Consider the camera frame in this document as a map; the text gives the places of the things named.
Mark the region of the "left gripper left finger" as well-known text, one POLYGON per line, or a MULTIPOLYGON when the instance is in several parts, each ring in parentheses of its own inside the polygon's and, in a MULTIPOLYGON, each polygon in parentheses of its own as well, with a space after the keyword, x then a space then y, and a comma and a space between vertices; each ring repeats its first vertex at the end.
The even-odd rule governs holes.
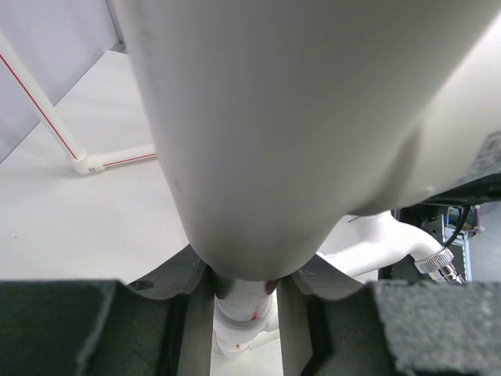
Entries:
POLYGON ((211 269, 191 247, 130 283, 4 281, 4 375, 207 375, 211 269))

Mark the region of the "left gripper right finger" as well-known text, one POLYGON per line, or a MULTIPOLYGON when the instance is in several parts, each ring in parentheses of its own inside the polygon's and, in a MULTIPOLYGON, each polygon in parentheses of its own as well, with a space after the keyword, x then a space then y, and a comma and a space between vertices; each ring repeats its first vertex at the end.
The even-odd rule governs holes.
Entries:
POLYGON ((277 291, 286 375, 497 375, 497 283, 361 284, 320 257, 277 291))

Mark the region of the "white PVC pipe frame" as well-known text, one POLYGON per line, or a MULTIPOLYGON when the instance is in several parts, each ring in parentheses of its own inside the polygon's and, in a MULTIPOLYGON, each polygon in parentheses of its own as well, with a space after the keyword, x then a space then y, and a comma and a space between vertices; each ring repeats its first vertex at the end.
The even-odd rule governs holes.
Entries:
POLYGON ((227 277, 471 179, 500 128, 497 1, 115 6, 187 239, 227 277))

